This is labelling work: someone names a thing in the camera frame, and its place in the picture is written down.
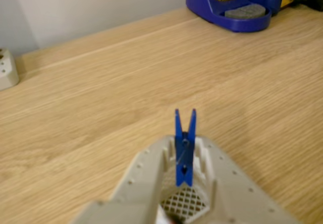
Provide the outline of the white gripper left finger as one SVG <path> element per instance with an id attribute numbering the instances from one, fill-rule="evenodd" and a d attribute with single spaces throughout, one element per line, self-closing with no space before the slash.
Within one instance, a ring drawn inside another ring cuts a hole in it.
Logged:
<path id="1" fill-rule="evenodd" d="M 108 201 L 90 203 L 73 223 L 155 223 L 164 173 L 174 156 L 174 137 L 139 152 Z"/>

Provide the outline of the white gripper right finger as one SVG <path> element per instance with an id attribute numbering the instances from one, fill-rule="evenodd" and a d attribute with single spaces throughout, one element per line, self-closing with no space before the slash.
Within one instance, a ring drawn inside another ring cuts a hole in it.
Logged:
<path id="1" fill-rule="evenodd" d="M 205 174 L 210 223 L 299 223 L 210 139 L 199 136 L 195 153 Z"/>

